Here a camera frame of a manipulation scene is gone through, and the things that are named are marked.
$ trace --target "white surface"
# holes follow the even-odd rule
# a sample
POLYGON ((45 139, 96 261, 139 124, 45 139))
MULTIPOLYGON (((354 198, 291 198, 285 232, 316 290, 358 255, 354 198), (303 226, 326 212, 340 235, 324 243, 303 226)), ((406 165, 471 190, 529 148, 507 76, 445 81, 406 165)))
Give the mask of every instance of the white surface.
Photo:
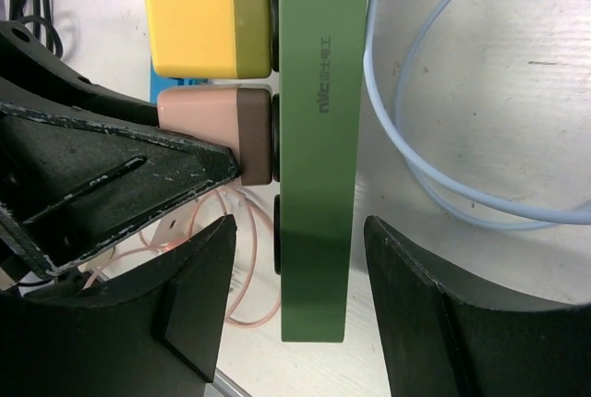
MULTIPOLYGON (((376 56, 385 99, 416 28, 437 1, 382 0, 376 56)), ((143 0, 54 2, 68 63, 97 83, 146 98, 150 54, 143 0)), ((444 172, 496 195, 560 208, 588 199, 590 7, 591 0, 455 1, 429 34, 410 82, 404 131, 411 143, 444 172)), ((365 98, 360 140, 353 243, 359 271, 351 276, 346 341, 281 344, 278 319, 256 331, 226 328, 219 367, 255 397, 389 394, 363 273, 362 229, 370 214, 492 281, 564 302, 591 301, 589 228, 514 234, 473 229, 428 200, 365 98)), ((260 191, 267 211, 275 191, 260 191)), ((269 247, 267 254, 271 266, 269 247)), ((272 274, 268 279, 261 277, 257 298, 247 297, 238 317, 257 317, 272 305, 272 274)))

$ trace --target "green rectangular bar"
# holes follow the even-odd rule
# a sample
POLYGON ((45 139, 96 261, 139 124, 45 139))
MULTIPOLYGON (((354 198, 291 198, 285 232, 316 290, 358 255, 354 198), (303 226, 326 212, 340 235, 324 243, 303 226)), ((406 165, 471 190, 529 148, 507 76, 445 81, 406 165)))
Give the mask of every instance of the green rectangular bar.
POLYGON ((367 0, 279 0, 282 338, 340 343, 367 0))

